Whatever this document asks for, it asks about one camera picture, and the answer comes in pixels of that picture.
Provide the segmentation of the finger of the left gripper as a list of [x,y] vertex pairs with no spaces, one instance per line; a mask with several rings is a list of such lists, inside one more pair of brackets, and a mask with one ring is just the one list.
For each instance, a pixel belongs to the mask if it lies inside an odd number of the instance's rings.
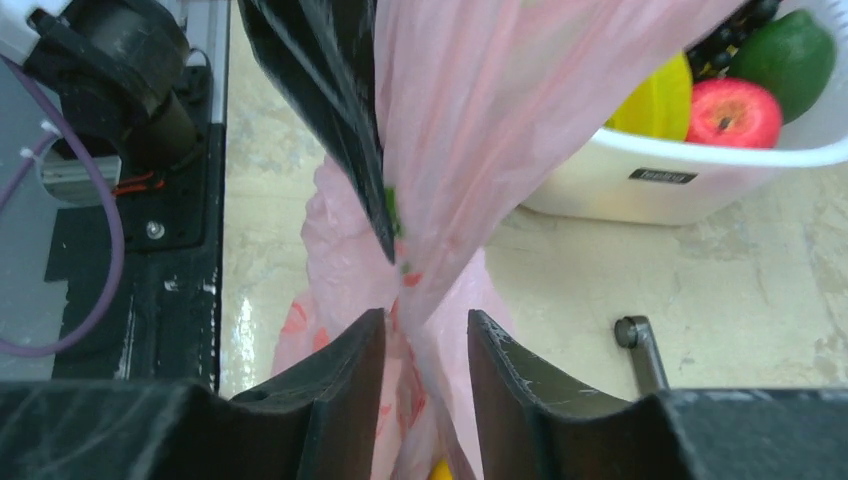
[[239,7],[256,61],[347,175],[393,261],[375,113],[376,2],[251,0]]

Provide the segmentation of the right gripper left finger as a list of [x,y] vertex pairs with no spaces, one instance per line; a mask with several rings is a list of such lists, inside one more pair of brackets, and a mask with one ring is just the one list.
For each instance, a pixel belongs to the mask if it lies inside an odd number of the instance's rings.
[[1,386],[5,479],[366,479],[385,321],[341,335],[231,399],[193,381]]

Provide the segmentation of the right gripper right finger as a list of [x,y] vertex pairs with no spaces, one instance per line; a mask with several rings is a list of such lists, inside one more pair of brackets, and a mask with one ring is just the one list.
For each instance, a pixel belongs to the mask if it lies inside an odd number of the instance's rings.
[[474,408],[487,479],[843,479],[840,389],[601,392],[468,316]]

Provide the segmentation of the pink plastic bag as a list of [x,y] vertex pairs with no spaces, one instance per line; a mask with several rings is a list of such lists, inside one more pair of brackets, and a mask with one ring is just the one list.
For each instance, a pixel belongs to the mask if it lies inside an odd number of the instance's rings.
[[376,123],[396,233],[389,262],[339,156],[314,175],[301,237],[308,287],[275,352],[281,371],[325,353],[377,310],[381,394],[333,479],[424,479],[440,460],[483,475],[467,315],[505,314],[484,244],[639,82],[736,8],[733,1],[382,1]]

